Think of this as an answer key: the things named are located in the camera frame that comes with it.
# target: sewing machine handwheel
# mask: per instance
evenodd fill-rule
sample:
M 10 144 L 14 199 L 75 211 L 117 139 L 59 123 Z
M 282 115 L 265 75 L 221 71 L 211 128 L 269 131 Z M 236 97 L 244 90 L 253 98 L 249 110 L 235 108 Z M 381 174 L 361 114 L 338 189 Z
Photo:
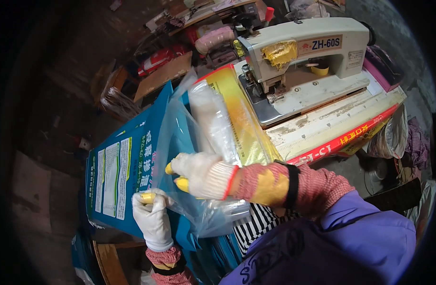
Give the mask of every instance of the sewing machine handwheel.
M 361 21 L 361 24 L 364 25 L 364 26 L 369 30 L 370 35 L 371 35 L 371 39 L 368 41 L 368 43 L 367 43 L 366 45 L 367 45 L 367 46 L 372 46 L 372 45 L 374 45 L 374 44 L 376 43 L 376 35 L 375 35 L 375 31 L 374 31 L 373 28 L 372 28 L 370 25 L 368 25 L 367 23 Z

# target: sewing machine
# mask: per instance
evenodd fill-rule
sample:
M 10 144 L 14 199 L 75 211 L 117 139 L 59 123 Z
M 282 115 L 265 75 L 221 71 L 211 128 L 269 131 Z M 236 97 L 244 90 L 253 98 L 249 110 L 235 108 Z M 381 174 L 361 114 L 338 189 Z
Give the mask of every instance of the sewing machine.
M 368 86 L 361 71 L 369 40 L 366 26 L 339 17 L 288 22 L 238 37 L 247 61 L 239 80 L 261 126 L 271 127 Z

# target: cardboard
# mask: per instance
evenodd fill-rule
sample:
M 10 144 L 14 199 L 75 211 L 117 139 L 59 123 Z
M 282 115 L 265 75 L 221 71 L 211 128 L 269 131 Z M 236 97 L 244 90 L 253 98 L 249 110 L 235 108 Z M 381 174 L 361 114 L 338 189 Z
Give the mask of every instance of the cardboard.
M 167 81 L 183 76 L 191 69 L 192 52 L 176 57 L 142 80 L 137 88 L 134 103 L 142 100 L 150 92 L 162 87 Z

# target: hand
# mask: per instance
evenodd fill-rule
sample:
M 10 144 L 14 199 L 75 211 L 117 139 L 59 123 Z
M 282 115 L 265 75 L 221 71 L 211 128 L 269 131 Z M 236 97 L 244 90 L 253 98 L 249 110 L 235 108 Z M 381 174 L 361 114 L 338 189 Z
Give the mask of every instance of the hand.
M 155 193 L 153 204 L 141 202 L 144 193 Z M 164 191 L 156 188 L 134 193 L 132 197 L 134 220 L 144 234 L 147 247 L 152 251 L 163 252 L 174 245 L 165 208 L 171 202 Z
M 199 198 L 224 200 L 237 169 L 238 166 L 223 162 L 221 156 L 200 152 L 180 153 L 172 159 L 165 171 L 167 174 L 176 173 L 181 176 L 175 183 L 182 191 Z

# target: purple jacket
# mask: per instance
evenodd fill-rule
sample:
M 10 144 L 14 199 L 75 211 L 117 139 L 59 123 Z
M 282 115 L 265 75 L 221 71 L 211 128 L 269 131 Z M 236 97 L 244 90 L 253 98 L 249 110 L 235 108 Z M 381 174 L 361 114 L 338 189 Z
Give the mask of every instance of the purple jacket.
M 256 239 L 220 284 L 393 284 L 415 246 L 410 220 L 354 190 L 319 221 L 296 219 Z

